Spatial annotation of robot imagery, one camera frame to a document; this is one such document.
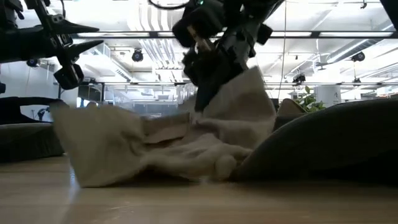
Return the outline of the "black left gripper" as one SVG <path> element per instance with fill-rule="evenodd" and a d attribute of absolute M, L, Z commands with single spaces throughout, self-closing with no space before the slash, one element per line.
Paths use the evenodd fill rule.
<path fill-rule="evenodd" d="M 57 57 L 60 65 L 74 64 L 80 54 L 103 43 L 91 40 L 73 44 L 71 34 L 98 32 L 96 27 L 66 20 L 66 12 L 51 14 L 50 0 L 1 0 L 1 62 L 29 61 Z M 20 28 L 17 20 L 24 20 L 24 9 L 33 10 L 40 24 Z"/>

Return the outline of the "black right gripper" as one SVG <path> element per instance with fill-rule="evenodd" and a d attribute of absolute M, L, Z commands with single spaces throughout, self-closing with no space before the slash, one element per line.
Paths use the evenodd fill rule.
<path fill-rule="evenodd" d="M 198 87 L 195 111 L 202 112 L 222 85 L 247 70 L 256 43 L 273 33 L 264 24 L 280 0 L 189 1 L 172 33 L 184 53 L 183 72 Z"/>

